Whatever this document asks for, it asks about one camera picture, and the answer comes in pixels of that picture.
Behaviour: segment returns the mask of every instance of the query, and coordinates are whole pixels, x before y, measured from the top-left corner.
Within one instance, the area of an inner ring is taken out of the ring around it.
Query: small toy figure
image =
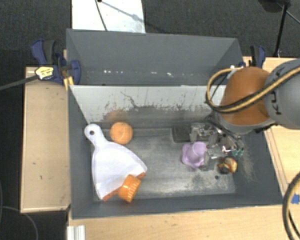
[[[232,157],[226,156],[222,159],[222,162],[218,164],[218,168],[221,174],[233,174],[237,171],[238,164]]]

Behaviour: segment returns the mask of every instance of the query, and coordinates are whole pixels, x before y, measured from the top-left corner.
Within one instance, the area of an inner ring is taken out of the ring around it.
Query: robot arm
[[[281,64],[273,72],[258,67],[236,71],[229,79],[220,105],[210,98],[216,73],[207,85],[206,102],[211,118],[228,131],[243,135],[271,125],[300,129],[300,59]]]

